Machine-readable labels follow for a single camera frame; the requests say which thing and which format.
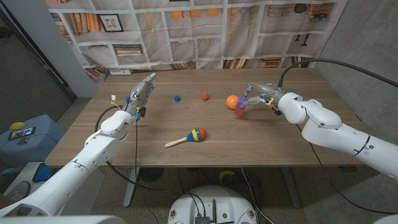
wooden handle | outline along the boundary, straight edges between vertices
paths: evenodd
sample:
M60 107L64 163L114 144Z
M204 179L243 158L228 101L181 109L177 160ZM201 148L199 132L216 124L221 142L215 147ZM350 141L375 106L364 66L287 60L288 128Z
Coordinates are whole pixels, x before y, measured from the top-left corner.
M179 139L179 140L175 140L175 141L169 142L169 143L167 143L166 145L164 145L164 147L174 146L174 145L176 145L176 144L178 144L178 143L180 143L180 142L184 142L184 141L186 141L186 140L187 140L187 137L184 137L184 138L181 138L181 139Z

blue cube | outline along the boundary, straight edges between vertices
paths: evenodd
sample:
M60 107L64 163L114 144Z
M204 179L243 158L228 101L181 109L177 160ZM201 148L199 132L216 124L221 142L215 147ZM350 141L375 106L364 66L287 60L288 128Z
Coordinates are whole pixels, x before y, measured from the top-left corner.
M174 97L174 100L175 100L176 102L179 102L179 101L181 101L181 97L177 95L177 96Z

picture frame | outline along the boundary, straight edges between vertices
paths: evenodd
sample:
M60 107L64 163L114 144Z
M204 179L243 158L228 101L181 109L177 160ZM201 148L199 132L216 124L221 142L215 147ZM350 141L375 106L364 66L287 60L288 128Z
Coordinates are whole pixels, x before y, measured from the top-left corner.
M98 14L105 32L123 32L119 14Z

table leg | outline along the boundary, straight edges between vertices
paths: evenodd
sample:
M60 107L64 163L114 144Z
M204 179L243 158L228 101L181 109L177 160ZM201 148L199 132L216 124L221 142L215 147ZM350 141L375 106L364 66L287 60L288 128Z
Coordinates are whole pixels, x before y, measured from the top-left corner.
M131 169L130 173L130 180L137 182L136 179L136 168ZM127 188L126 188L126 193L124 194L124 200L123 200L123 206L124 207L130 207L132 198L134 196L134 193L136 192L136 186L130 182L127 183Z
M284 175L287 191L289 192L290 201L292 202L293 207L301 208L302 205L299 193L297 193L297 188L294 182L292 170L290 169L290 167L281 167L280 169Z

wooden table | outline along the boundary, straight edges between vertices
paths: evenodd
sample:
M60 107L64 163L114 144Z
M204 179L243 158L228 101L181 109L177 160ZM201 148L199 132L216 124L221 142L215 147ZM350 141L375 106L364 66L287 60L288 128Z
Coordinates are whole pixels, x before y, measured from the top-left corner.
M319 166L311 147L294 124L276 116L271 107L248 106L238 116L226 106L229 95L242 95L251 82L277 83L283 69L212 69L157 72L155 90L146 104L145 118L138 122L138 167L241 167L241 166ZM83 148L93 133L98 116L111 105L111 95L122 104L131 88L148 73L110 76L65 133L45 163L63 166ZM344 123L364 132L369 129L355 116L330 85L311 68L292 69L284 88L314 98L333 110ZM210 94L208 101L201 94ZM175 102L174 96L181 101ZM104 116L110 117L114 111ZM170 148L164 144L186 136L193 128L204 127L202 142L186 142ZM111 160L115 166L134 166L135 127L128 128L129 139ZM361 164L342 152L315 146L327 166Z

